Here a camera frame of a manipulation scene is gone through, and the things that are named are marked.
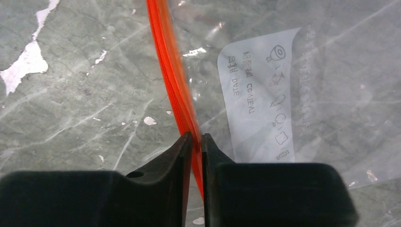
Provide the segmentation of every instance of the printed icon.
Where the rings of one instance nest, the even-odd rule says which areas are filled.
[[[279,154],[279,156],[277,156],[276,158],[277,158],[277,160],[279,160],[280,158],[284,158],[284,157],[287,156],[288,154],[289,154],[289,151],[286,150],[286,151],[284,151],[284,152],[281,152],[281,153]]]
[[[278,76],[277,76],[277,73],[275,73],[273,75],[273,77],[271,77],[271,79],[269,81],[269,86],[279,85],[279,82],[280,82],[281,78],[284,78],[283,73],[281,73],[281,75],[278,75]]]
[[[279,95],[270,105],[270,107],[277,106],[278,104],[283,103],[286,100],[285,95]]]
[[[288,140],[288,136],[283,131],[279,135],[275,136],[275,138],[276,142],[280,145],[283,145],[283,143]]]
[[[277,124],[282,124],[282,123],[284,123],[284,121],[286,120],[286,115],[285,114],[283,114],[283,113],[279,113],[277,116],[276,116],[276,122],[274,122],[273,123],[273,127],[276,127],[276,123]]]
[[[281,59],[284,59],[286,57],[286,51],[284,48],[280,45],[277,45],[271,50],[270,52],[270,57],[267,57],[266,60],[267,62],[273,61],[280,61]]]

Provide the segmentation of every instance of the white label area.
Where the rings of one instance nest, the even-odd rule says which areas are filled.
[[[228,44],[218,56],[236,162],[294,162],[289,76],[299,30]]]

